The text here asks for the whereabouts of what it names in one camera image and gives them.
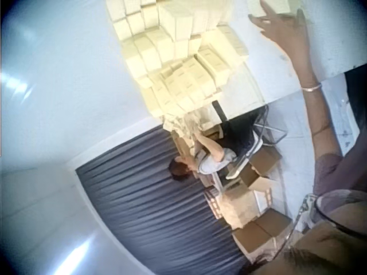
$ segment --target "white tile floor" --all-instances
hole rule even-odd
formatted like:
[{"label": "white tile floor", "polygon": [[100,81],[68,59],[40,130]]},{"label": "white tile floor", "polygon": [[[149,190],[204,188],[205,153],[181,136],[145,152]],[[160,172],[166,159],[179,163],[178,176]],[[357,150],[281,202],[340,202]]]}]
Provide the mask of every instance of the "white tile floor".
[{"label": "white tile floor", "polygon": [[[345,76],[341,74],[322,84],[345,154],[354,144],[346,114],[348,96]],[[278,182],[272,189],[273,208],[295,218],[303,197],[312,192],[314,182],[313,145],[302,93],[294,93],[271,103],[268,123],[288,131],[288,136],[277,145],[283,159],[270,174],[270,178]]]}]

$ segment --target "bracelet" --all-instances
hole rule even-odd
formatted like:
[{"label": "bracelet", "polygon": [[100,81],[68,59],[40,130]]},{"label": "bracelet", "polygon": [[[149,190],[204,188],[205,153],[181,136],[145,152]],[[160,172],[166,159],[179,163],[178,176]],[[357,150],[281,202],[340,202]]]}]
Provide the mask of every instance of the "bracelet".
[{"label": "bracelet", "polygon": [[304,91],[304,92],[313,92],[313,91],[315,91],[315,90],[317,90],[317,89],[319,89],[319,88],[321,88],[322,87],[322,84],[320,83],[319,85],[317,85],[317,86],[315,86],[315,87],[313,87],[313,88],[302,88],[302,91]]}]

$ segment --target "white shirt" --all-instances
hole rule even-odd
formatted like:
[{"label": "white shirt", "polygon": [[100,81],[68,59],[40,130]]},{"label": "white shirt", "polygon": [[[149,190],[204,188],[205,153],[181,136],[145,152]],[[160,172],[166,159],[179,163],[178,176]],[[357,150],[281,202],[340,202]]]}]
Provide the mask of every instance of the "white shirt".
[{"label": "white shirt", "polygon": [[209,175],[226,167],[229,163],[234,162],[237,158],[236,153],[229,148],[223,148],[224,157],[221,162],[216,162],[211,154],[204,150],[196,155],[198,161],[198,172],[203,175]]}]

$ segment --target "eyeglasses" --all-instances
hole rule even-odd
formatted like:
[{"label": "eyeglasses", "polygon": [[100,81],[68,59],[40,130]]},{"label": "eyeglasses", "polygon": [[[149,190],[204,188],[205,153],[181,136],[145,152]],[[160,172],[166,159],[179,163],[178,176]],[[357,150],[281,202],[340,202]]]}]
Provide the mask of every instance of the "eyeglasses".
[{"label": "eyeglasses", "polygon": [[308,222],[309,228],[313,228],[316,223],[320,221],[325,221],[331,224],[332,227],[345,234],[359,239],[367,239],[367,235],[362,232],[360,228],[353,225],[347,225],[340,217],[338,217],[338,215],[334,215],[334,211],[336,209],[355,204],[363,204],[364,206],[367,206],[367,193],[355,190],[335,190],[319,197],[314,194],[306,195],[303,199],[301,207],[299,208],[294,226],[286,237],[284,243],[276,252],[274,259],[288,245],[302,217],[302,214],[307,211],[310,213]]}]

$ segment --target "table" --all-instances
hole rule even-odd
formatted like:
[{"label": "table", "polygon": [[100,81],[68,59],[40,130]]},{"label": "table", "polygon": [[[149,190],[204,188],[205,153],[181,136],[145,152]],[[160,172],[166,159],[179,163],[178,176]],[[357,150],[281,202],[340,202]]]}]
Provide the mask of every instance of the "table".
[{"label": "table", "polygon": [[[320,81],[367,63],[367,12],[357,0],[301,0],[311,43],[311,58]],[[248,19],[246,0],[234,0],[230,26],[249,50],[247,65],[263,101],[248,96],[241,72],[222,88],[219,104],[227,119],[300,91],[288,57]]]}]

